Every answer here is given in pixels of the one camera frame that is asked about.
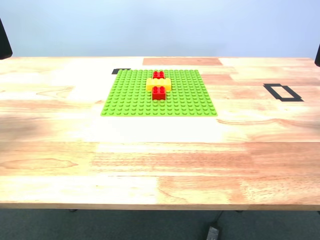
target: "lego baseplate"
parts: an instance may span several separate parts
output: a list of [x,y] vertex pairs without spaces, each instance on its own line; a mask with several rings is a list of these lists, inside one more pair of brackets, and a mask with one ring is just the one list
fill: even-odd
[[198,70],[159,70],[171,79],[166,100],[152,100],[146,81],[158,70],[119,70],[101,116],[217,116]]

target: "floor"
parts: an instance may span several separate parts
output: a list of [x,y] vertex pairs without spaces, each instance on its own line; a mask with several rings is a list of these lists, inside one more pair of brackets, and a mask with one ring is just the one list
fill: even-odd
[[[0,209],[0,240],[205,240],[218,211]],[[221,240],[317,240],[316,211],[225,211]]]

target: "table top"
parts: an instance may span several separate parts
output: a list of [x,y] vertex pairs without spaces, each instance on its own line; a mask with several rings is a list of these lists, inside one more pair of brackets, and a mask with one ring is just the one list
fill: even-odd
[[[102,117],[121,68],[197,69],[218,116]],[[320,210],[319,119],[310,58],[12,57],[0,208]]]

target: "lego brick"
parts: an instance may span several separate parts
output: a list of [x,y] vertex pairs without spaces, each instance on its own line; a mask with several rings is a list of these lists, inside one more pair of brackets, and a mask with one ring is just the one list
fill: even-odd
[[166,100],[166,88],[164,86],[152,88],[152,100]]
[[152,78],[154,71],[119,71],[101,116],[217,116],[198,70],[163,70],[171,79],[172,90],[160,101],[153,101],[152,92],[146,91],[147,78]]
[[146,84],[145,84],[145,89],[147,91],[152,91],[153,87],[165,87],[167,91],[171,91],[171,79],[170,78],[154,78],[152,79],[151,77],[147,78]]
[[131,68],[115,68],[111,74],[118,74],[120,70],[130,70]]
[[165,79],[165,73],[164,71],[154,71],[152,74],[153,79]]

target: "black tape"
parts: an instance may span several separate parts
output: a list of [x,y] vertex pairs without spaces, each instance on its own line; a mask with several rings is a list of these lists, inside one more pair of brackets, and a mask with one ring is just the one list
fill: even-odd
[[115,68],[111,74],[118,74],[119,70],[130,70],[131,68]]
[[[263,84],[265,89],[275,98],[279,99],[281,102],[304,102],[295,91],[293,91],[290,87],[288,86],[282,86],[279,83],[265,83]],[[272,87],[282,87],[284,90],[286,90],[292,97],[281,97]]]

